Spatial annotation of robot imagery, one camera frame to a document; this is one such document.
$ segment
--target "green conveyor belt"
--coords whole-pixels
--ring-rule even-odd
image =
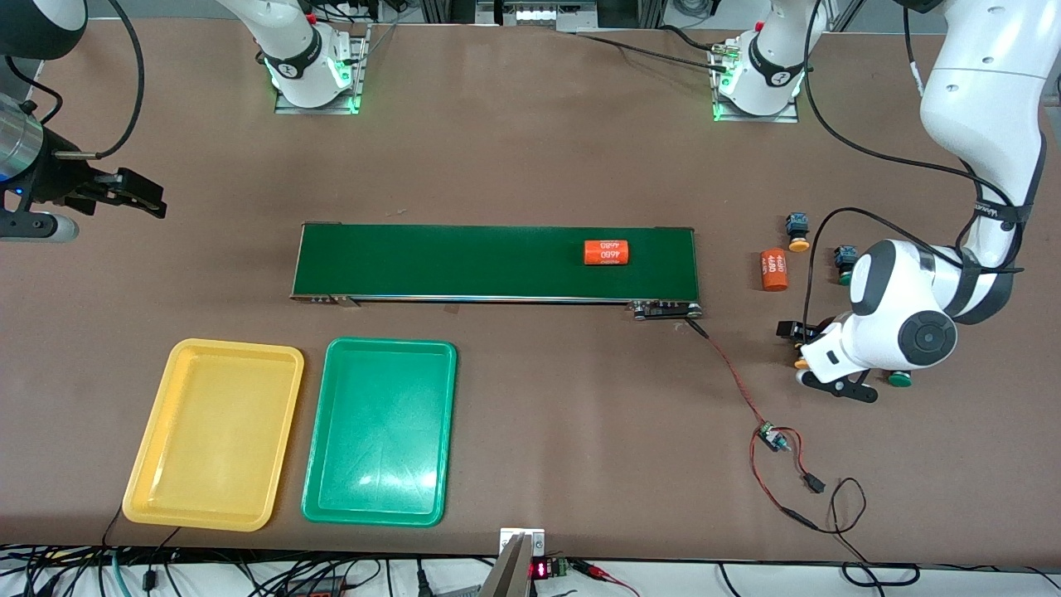
[[[625,265],[582,264],[586,240],[625,239]],[[307,223],[294,298],[696,303],[690,228]]]

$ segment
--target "yellow tray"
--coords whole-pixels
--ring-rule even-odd
[[[254,531],[273,513],[302,377],[289,347],[173,348],[129,476],[134,523]]]

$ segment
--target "plastic tray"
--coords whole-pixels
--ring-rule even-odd
[[[340,338],[325,356],[302,514],[430,527],[442,519],[456,349]]]
[[[302,355],[288,347],[174,347],[122,501],[125,516],[260,529],[273,513],[302,367]]]

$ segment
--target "brown table surface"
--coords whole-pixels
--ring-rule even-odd
[[[94,544],[121,502],[170,349],[185,338],[286,345],[306,355],[272,521],[253,533],[185,529],[174,545],[491,554],[498,529],[546,529],[586,557],[846,560],[777,512],[748,468],[754,420],[711,347],[675,322],[618,308],[289,300],[299,225],[367,223],[694,226],[703,327],[760,408],[799,428],[831,487],[866,488],[850,533],[877,561],[1061,564],[1061,277],[1051,148],[1007,310],[962,328],[944,365],[874,405],[798,386],[778,320],[792,287],[760,288],[756,253],[783,220],[841,205],[950,242],[972,185],[887,163],[798,125],[712,122],[701,70],[534,28],[402,27],[373,55],[363,113],[271,111],[238,22],[144,20],[140,125],[105,165],[166,187],[170,215],[101,206],[76,242],[0,245],[0,541]],[[663,32],[616,34],[690,58]],[[701,39],[709,39],[701,34]],[[918,38],[926,66],[938,38]],[[815,88],[833,124],[877,150],[956,163],[918,120],[898,36],[830,35]],[[83,148],[121,131],[134,92],[128,39],[92,22],[45,81],[54,121]],[[845,309],[829,262],[889,231],[841,216],[824,234],[812,319]],[[299,501],[324,351],[340,336],[430,338],[460,355],[446,515],[430,529],[315,525]],[[763,451],[775,493],[819,524],[827,495]],[[840,501],[850,515],[856,498]],[[117,524],[111,543],[169,528]]]

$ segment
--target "digital display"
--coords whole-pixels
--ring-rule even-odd
[[[530,579],[532,580],[544,580],[549,578],[549,560],[535,560],[530,564]]]

